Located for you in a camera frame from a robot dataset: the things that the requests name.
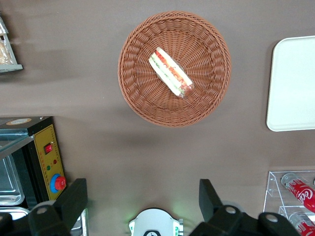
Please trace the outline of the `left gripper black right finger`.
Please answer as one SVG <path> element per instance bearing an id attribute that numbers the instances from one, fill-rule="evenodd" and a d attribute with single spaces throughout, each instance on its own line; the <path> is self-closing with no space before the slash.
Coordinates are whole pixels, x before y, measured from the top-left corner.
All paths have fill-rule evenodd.
<path id="1" fill-rule="evenodd" d="M 199 208 L 204 221 L 191 236 L 298 236 L 292 224 L 277 213 L 263 212 L 257 219 L 236 206 L 224 205 L 208 179 L 199 182 Z"/>

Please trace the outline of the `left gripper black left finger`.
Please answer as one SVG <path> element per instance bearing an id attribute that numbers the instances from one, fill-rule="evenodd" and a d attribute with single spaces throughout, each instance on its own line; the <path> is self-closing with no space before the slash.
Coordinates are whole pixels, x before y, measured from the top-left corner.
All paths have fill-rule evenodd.
<path id="1" fill-rule="evenodd" d="M 26 216 L 13 220 L 0 214 L 2 236 L 69 236 L 88 203 L 87 181 L 77 178 L 54 202 L 36 205 Z"/>

